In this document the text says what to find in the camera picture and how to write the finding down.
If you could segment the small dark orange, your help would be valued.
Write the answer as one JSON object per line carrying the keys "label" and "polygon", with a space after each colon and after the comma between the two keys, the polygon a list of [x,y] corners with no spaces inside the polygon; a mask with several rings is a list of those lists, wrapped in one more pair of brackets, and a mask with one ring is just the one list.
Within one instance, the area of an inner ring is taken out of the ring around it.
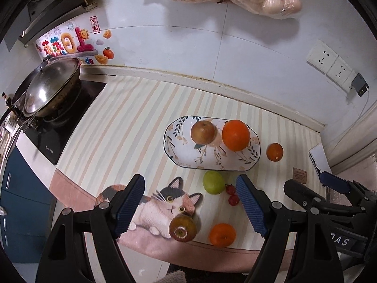
{"label": "small dark orange", "polygon": [[284,149],[279,143],[274,142],[267,147],[266,156],[270,161],[278,162],[284,156]]}

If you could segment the striped cat print table mat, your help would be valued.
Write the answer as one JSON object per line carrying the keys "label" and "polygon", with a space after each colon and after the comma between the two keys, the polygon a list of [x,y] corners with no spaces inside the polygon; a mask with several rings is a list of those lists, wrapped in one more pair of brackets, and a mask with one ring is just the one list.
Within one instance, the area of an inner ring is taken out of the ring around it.
{"label": "striped cat print table mat", "polygon": [[[227,120],[250,126],[249,147],[232,152],[220,139],[198,146],[192,125],[206,119],[221,129]],[[263,109],[191,87],[139,77],[110,80],[90,105],[57,163],[50,191],[75,211],[93,207],[106,189],[126,185],[133,175],[145,179],[145,194],[155,197],[168,185],[186,196],[203,195],[194,219],[198,234],[181,243],[148,227],[136,226],[120,243],[152,258],[207,271],[248,271],[263,238],[241,205],[228,195],[209,194],[203,176],[219,171],[233,184],[241,173],[270,200],[297,205],[284,194],[295,176],[324,195],[309,152],[320,144],[315,131]]]}

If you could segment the red cherry tomato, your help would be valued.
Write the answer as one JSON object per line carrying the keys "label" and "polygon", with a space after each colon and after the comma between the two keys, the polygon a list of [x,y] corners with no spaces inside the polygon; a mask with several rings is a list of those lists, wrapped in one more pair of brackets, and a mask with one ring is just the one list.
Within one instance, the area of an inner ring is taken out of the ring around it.
{"label": "red cherry tomato", "polygon": [[228,198],[228,203],[231,206],[236,206],[240,203],[240,198],[236,194],[233,194]]}
{"label": "red cherry tomato", "polygon": [[228,184],[226,184],[226,185],[225,185],[225,191],[226,191],[226,193],[229,194],[230,196],[236,194],[236,188],[235,188],[234,185],[228,185]]}

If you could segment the steel wok with lid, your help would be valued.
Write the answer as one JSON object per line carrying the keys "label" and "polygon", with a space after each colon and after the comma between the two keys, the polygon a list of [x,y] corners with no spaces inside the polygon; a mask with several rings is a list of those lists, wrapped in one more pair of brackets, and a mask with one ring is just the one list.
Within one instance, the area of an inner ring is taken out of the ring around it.
{"label": "steel wok with lid", "polygon": [[7,109],[1,117],[1,123],[12,113],[21,121],[21,126],[10,135],[7,145],[1,148],[3,157],[17,142],[21,131],[38,126],[39,118],[63,106],[63,101],[77,85],[80,65],[79,58],[46,59],[27,77],[13,98],[6,101]]}

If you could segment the black induction cooktop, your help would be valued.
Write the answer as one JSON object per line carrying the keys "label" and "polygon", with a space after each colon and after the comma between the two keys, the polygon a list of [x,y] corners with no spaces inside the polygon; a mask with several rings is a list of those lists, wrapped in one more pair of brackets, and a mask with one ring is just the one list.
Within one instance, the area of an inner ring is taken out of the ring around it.
{"label": "black induction cooktop", "polygon": [[57,164],[75,127],[104,87],[105,83],[79,79],[55,111],[35,118],[25,131],[52,164]]}

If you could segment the floral oval ceramic plate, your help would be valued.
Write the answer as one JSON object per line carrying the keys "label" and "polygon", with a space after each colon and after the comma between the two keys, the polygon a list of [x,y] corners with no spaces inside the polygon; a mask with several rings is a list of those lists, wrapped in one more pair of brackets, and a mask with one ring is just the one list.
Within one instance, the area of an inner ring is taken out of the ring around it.
{"label": "floral oval ceramic plate", "polygon": [[[198,121],[210,121],[215,126],[217,135],[210,144],[200,145],[192,140],[190,131]],[[222,141],[222,128],[226,122],[227,119],[203,116],[188,115],[178,118],[165,129],[165,154],[182,168],[237,172],[250,170],[261,156],[259,137],[249,128],[249,145],[242,151],[231,151]]]}

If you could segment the black range hood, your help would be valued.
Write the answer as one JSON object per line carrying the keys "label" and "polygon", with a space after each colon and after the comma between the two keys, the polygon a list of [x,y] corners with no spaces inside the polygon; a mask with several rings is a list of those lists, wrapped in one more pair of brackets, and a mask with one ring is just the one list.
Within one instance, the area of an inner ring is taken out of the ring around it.
{"label": "black range hood", "polygon": [[94,0],[1,0],[1,41],[25,46],[63,22],[88,12]]}

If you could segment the blue kitchen cabinet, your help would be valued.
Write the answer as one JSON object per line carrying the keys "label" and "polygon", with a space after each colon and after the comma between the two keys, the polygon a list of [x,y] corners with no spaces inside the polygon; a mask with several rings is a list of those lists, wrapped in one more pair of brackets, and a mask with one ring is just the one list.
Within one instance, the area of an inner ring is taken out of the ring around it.
{"label": "blue kitchen cabinet", "polygon": [[13,263],[38,263],[50,234],[56,198],[15,148],[1,185],[1,240]]}

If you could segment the white wall socket panel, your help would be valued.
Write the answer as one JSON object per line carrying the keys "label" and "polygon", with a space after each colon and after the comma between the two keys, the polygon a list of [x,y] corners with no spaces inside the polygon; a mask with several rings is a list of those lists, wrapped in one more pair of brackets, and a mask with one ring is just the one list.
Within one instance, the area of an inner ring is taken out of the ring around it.
{"label": "white wall socket panel", "polygon": [[323,41],[316,40],[314,47],[307,55],[306,61],[346,93],[349,93],[352,89],[351,84],[356,77],[356,73],[338,53]]}

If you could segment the green apple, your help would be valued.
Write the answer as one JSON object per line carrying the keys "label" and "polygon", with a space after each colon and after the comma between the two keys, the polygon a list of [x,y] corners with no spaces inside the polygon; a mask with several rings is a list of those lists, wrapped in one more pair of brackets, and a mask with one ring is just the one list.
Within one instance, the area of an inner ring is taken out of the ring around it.
{"label": "green apple", "polygon": [[203,187],[212,195],[225,191],[225,181],[222,175],[216,171],[207,171],[203,176]]}

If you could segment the black plug adapter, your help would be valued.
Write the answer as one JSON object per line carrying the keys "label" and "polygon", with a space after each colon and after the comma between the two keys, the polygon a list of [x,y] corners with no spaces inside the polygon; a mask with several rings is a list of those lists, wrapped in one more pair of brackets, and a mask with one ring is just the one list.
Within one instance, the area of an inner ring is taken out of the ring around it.
{"label": "black plug adapter", "polygon": [[368,91],[369,85],[361,73],[358,73],[352,80],[352,88],[356,91],[359,97],[362,97]]}

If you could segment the large orange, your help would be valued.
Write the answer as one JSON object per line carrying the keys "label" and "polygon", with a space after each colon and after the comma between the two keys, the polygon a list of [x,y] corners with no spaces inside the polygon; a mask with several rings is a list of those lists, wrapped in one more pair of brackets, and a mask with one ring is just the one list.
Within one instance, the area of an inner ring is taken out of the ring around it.
{"label": "large orange", "polygon": [[249,145],[249,128],[243,121],[230,120],[222,128],[222,141],[229,150],[242,151]]}

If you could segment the dark brown apple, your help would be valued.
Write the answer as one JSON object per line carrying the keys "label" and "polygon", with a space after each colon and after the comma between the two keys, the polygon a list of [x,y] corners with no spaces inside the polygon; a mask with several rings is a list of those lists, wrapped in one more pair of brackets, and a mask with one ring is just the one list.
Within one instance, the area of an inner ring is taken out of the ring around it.
{"label": "dark brown apple", "polygon": [[196,237],[197,227],[190,216],[180,214],[172,219],[169,234],[176,241],[188,242]]}

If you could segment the mandarin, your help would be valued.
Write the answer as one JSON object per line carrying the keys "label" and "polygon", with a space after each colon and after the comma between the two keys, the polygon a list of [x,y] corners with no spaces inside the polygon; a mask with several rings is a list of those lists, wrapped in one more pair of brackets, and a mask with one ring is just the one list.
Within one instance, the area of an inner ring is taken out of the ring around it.
{"label": "mandarin", "polygon": [[236,230],[229,224],[217,224],[212,227],[208,238],[214,247],[229,247],[236,240]]}

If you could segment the colourful wall stickers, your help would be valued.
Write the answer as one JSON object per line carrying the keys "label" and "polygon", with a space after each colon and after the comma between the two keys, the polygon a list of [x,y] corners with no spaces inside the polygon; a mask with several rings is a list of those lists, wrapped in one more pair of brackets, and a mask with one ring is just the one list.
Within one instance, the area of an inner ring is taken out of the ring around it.
{"label": "colourful wall stickers", "polygon": [[34,42],[41,58],[68,54],[83,65],[108,65],[116,60],[116,41],[98,15],[79,15],[44,33]]}

